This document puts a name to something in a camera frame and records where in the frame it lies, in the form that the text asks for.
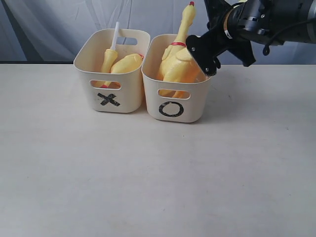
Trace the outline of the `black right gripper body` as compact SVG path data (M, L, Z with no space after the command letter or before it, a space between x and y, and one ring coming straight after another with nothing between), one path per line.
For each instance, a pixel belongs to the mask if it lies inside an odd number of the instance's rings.
M204 53L252 53L250 38L257 23L257 1L229 4L225 0L206 0L204 4L208 17Z

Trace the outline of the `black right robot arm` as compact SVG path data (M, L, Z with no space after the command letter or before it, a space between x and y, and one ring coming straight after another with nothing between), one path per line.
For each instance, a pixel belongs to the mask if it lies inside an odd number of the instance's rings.
M202 37L209 55L216 58L229 51L244 66L255 63L252 42L264 46L285 42L315 43L316 2L314 0L206 0L208 32Z

